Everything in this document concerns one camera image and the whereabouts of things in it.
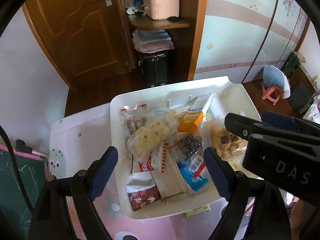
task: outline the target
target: pink storage box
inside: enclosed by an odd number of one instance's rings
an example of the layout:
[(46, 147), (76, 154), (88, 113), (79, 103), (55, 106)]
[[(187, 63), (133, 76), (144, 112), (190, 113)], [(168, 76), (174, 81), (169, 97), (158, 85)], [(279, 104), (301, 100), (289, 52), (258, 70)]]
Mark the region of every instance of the pink storage box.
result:
[(179, 17), (179, 2), (180, 0), (143, 0), (145, 11), (154, 20)]

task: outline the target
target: blue cushion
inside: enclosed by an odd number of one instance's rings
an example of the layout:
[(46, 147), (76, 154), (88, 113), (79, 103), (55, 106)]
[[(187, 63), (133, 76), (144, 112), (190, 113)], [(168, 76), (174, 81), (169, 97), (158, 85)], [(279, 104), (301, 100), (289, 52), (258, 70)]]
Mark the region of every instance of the blue cushion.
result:
[(281, 70), (274, 66), (263, 67), (263, 83), (265, 87), (278, 86), (284, 90), (284, 77)]

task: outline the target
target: cartoon tabletop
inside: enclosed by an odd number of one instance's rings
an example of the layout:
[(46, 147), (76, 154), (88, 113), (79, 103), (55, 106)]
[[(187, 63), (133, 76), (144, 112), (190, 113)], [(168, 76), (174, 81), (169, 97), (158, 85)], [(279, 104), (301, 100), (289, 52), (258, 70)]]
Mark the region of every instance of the cartoon tabletop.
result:
[[(51, 126), (50, 174), (59, 179), (71, 177), (81, 169), (87, 170), (109, 146), (110, 103), (58, 120)], [(86, 239), (72, 198), (68, 197), (67, 202), (77, 237)], [(187, 219), (175, 215), (153, 220), (134, 220), (122, 213), (114, 173), (102, 196), (94, 201), (102, 222), (114, 240), (208, 239), (219, 222), (220, 210), (225, 203), (225, 199), (220, 199), (211, 203), (211, 210)]]

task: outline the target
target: dark red wrapper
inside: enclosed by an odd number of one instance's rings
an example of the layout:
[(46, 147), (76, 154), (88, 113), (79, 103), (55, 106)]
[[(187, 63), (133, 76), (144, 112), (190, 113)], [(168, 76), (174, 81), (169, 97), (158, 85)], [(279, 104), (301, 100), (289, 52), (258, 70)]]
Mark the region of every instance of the dark red wrapper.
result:
[(128, 193), (128, 195), (130, 198), (133, 211), (136, 211), (142, 207), (145, 207), (150, 203), (157, 201), (160, 198), (160, 195), (156, 186), (150, 189)]

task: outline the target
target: wooden shelf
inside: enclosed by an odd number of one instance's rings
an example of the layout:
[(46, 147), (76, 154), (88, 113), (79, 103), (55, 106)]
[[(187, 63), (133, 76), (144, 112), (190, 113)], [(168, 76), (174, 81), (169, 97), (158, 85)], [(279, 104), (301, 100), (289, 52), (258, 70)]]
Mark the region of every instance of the wooden shelf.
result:
[(178, 22), (170, 22), (168, 20), (153, 20), (149, 16), (135, 16), (134, 14), (128, 15), (129, 23), (133, 28), (141, 31), (154, 31), (176, 28), (187, 28), (189, 24), (180, 20)]

